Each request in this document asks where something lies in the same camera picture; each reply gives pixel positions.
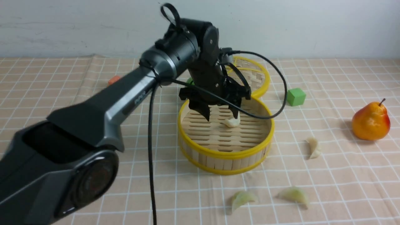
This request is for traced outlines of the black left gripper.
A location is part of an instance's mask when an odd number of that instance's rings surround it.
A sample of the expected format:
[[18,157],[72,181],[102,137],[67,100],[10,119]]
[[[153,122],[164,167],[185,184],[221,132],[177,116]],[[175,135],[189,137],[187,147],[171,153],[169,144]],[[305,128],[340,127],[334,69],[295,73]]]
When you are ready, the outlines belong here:
[[[190,110],[198,112],[207,121],[210,118],[208,105],[223,104],[219,98],[231,103],[240,103],[242,98],[251,99],[251,88],[242,73],[230,61],[211,65],[204,60],[195,60],[187,64],[187,70],[194,85],[181,88],[181,100],[189,100]],[[229,105],[235,120],[240,119],[239,105]]]

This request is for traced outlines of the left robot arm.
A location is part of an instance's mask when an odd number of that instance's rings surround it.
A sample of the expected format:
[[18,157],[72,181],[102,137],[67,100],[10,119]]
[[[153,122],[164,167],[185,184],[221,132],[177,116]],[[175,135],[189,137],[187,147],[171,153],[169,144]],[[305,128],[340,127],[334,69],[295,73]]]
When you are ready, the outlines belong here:
[[170,23],[164,37],[146,50],[139,67],[87,100],[59,108],[43,121],[15,132],[1,159],[1,224],[50,225],[99,199],[114,182],[124,151],[121,124],[159,85],[189,70],[194,84],[180,97],[209,119],[210,105],[250,99],[222,71],[228,49],[218,46],[210,22]]

